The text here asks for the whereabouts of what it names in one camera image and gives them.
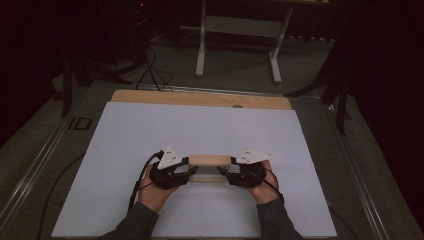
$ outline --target person's left hand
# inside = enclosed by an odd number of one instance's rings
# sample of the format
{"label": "person's left hand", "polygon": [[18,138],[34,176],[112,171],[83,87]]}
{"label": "person's left hand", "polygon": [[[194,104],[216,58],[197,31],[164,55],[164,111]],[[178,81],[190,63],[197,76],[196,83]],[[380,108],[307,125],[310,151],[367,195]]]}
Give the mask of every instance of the person's left hand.
{"label": "person's left hand", "polygon": [[152,183],[152,180],[149,178],[150,170],[152,169],[152,167],[153,165],[147,166],[146,174],[144,175],[144,178],[140,182],[139,187],[140,188],[144,187],[144,188],[138,191],[138,201],[142,203],[144,206],[151,209],[152,211],[159,212],[162,209],[162,207],[165,205],[165,202],[168,199],[168,197],[173,192],[175,192],[178,189],[178,187],[171,188],[168,190],[163,190],[162,188],[155,186],[155,184]]}

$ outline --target hand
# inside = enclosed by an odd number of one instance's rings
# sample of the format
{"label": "hand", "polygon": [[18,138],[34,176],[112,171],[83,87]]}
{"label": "hand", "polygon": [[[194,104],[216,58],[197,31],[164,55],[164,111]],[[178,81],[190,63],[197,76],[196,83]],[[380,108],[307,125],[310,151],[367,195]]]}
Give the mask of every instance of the hand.
{"label": "hand", "polygon": [[168,190],[163,190],[162,188],[155,186],[155,184],[153,184],[152,180],[149,178],[150,170],[152,169],[152,166],[153,165],[147,166],[146,174],[144,175],[144,178],[140,182],[139,187],[142,189],[138,191],[138,201],[142,203],[144,206],[151,209],[152,211],[159,212],[162,209],[163,205],[165,205],[165,202],[168,199],[168,197],[173,192],[175,192],[178,189],[178,187],[168,189]]}
{"label": "hand", "polygon": [[[263,161],[262,164],[264,165],[265,169],[272,171],[271,164],[269,163],[268,160]],[[274,177],[273,174],[271,174],[268,171],[267,171],[265,180],[271,183],[274,187],[278,188],[277,179]],[[268,186],[264,182],[262,182],[261,185],[257,187],[247,189],[247,191],[249,191],[249,193],[253,196],[256,203],[258,204],[271,202],[280,197],[274,189],[272,189],[270,186]]]}

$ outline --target dark wall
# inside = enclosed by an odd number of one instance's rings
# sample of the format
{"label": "dark wall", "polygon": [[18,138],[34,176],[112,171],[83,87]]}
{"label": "dark wall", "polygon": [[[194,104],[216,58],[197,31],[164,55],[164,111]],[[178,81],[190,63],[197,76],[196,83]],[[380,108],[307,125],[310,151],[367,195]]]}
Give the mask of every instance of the dark wall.
{"label": "dark wall", "polygon": [[65,43],[105,63],[138,50],[132,0],[0,4],[0,146],[55,93],[50,81],[62,72]]}
{"label": "dark wall", "polygon": [[350,93],[424,230],[423,10],[421,1],[362,3],[324,67],[348,64]]}
{"label": "dark wall", "polygon": [[[346,6],[351,6],[355,0],[332,2],[329,5],[318,1],[295,4],[287,1],[214,0],[207,2],[206,12],[215,16],[282,21],[287,8],[293,7],[286,36],[330,40],[339,36],[349,17],[350,10]],[[162,33],[173,37],[178,34],[180,25],[200,27],[201,10],[202,1],[198,0],[157,0],[154,1],[153,21],[160,26]]]}

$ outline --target wooden block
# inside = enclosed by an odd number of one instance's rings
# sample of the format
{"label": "wooden block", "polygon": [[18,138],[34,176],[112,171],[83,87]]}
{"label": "wooden block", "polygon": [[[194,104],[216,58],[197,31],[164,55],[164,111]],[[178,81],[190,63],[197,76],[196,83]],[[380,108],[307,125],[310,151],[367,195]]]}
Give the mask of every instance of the wooden block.
{"label": "wooden block", "polygon": [[192,105],[210,107],[291,110],[291,104],[284,97],[247,96],[217,93],[157,92],[142,90],[116,90],[112,102],[153,103],[170,105]]}
{"label": "wooden block", "polygon": [[190,182],[225,182],[226,177],[219,174],[216,167],[228,169],[231,165],[229,155],[190,155],[189,166],[198,166],[196,174],[190,177]]}

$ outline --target white surface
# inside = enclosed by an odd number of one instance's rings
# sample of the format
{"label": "white surface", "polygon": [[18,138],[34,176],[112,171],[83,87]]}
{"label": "white surface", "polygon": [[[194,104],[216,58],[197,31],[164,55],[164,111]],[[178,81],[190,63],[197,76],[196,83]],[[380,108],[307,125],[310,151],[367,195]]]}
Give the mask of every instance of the white surface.
{"label": "white surface", "polygon": [[[167,145],[181,157],[237,156],[246,146],[272,153],[297,231],[304,237],[336,236],[294,111],[116,102],[105,107],[52,236],[92,237],[113,230],[126,215],[145,161]],[[155,237],[260,235],[254,200],[227,182],[189,182],[160,215]]]}
{"label": "white surface", "polygon": [[177,156],[174,149],[171,146],[168,146],[166,150],[164,150],[163,156],[158,164],[158,169],[162,170],[164,168],[168,168],[174,165],[181,163],[183,160]]}
{"label": "white surface", "polygon": [[264,160],[271,160],[272,154],[264,153],[255,149],[247,148],[243,154],[236,159],[237,163],[253,164]]}

